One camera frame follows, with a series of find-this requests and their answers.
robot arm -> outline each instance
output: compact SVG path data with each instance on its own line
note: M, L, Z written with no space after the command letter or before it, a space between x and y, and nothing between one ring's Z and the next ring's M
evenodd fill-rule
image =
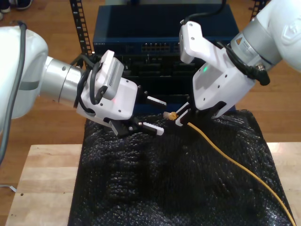
M0 28L0 43L8 55L0 55L0 132L3 127L8 99L16 76L20 49L20 28ZM76 108L77 113L99 124L111 127L122 137L138 131L162 135L163 128L137 120L133 116L137 97L149 103L166 103L141 93L141 87L122 78L123 64L108 50L99 67L83 71L67 63L48 57L46 42L36 33L26 31L26 53L23 75L16 96L12 118L30 111L38 95Z
M180 30L181 60L200 58L206 63L193 76L193 103L179 111L176 124L191 114L219 117L254 86L255 79L236 67L226 49L219 49L202 36L201 26L188 21ZM233 52L254 70L268 71L282 59L301 71L301 2L272 0L230 43Z

silver cylindrical joint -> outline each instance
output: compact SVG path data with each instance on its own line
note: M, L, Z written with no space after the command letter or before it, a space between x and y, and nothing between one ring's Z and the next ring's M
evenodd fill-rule
M71 67L67 73L59 102L68 105L70 107L74 106L74 102L77 95L77 85L81 77L81 70L79 68Z
M73 107L80 77L79 68L53 59L43 77L40 95Z
M244 63L262 64L267 71L282 59L274 40L257 18L231 41L231 48Z

yellow cable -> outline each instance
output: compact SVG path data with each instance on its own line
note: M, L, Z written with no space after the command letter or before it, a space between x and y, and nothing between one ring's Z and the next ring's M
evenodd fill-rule
M249 173L252 177L254 177L256 180L258 180L263 186L265 186L274 196L275 198L278 200L278 202L281 204L282 208L285 210L288 218L290 219L291 223L293 224L293 226L296 226L296 223L293 219L293 217L291 216L290 212L288 211L288 209L286 208L286 206L284 205L284 203L281 201L281 199L278 197L278 195L263 181L261 180L258 176L256 176L254 173L252 173L250 170L248 170L246 167L244 167L243 165L239 164L238 162L236 162L235 160L231 159L229 156L227 156L224 152L222 152L206 135L205 133L203 133L203 131L201 131L198 127L196 127L195 125L191 124L190 122L188 122L188 125L190 127L192 127L193 129L195 129L198 133L200 133L200 135L203 136L203 138L205 138L205 140L216 150L218 151L219 154L221 154L223 157L225 157L226 159L228 159L230 162L234 163L235 165L237 165L238 167L242 168L244 171L246 171L247 173Z

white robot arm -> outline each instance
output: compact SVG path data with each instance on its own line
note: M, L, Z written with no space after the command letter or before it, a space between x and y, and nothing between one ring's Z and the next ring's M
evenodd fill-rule
M180 30L181 60L200 58L206 63L193 76L193 101L177 111L176 124L187 123L191 111L219 117L254 86L255 79L240 68L233 56L248 69L262 75L284 59L301 71L301 1L272 0L230 43L219 49L206 40L198 23L188 21Z

black cable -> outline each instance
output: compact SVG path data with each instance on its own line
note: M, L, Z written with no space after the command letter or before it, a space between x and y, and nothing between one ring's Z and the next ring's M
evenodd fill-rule
M80 59L83 59L90 67L93 68L94 63L92 63L92 61L86 55L83 54L79 54L78 57L75 58L70 64L75 65Z
M96 74L99 72L103 64L100 62L95 63L92 72L91 72L91 77L90 77L90 100L93 105L99 104L99 101L95 99L95 79L96 79Z
M0 165L2 164L2 161L5 156L6 148L8 146L8 137L9 137L9 131L10 131L10 123L11 123L11 116L13 113L14 105L16 96L18 93L18 89L20 86L24 63L25 63L25 44L26 44L26 29L27 26L23 22L18 22L20 26L20 56L19 56L19 63L18 63L18 69L16 72L15 81L8 99L8 105L4 117L4 124L3 124L3 136L1 139L1 146L0 146Z
M204 13L191 14L183 20L182 24L185 25L188 21L190 21L194 17L214 16L214 15L219 14L225 8L226 2L227 2L227 0L222 0L222 4L221 4L220 8L215 12L204 12Z
M246 65L228 45L224 45L221 42L217 42L217 44L226 49L229 59L242 74L246 75L250 79L258 80L262 86L269 85L270 79L266 70L258 70L253 66Z
M83 75L81 76L80 80L79 80L79 83L77 84L77 100L80 104L80 106L82 107L82 109L87 112L87 113L95 113L95 111L93 111L91 108L87 108L83 102L83 100L81 99L81 93L84 89L84 86L86 84L86 81L89 77L89 74L90 74L90 71L91 69L90 68L87 68L85 70L85 72L83 73Z

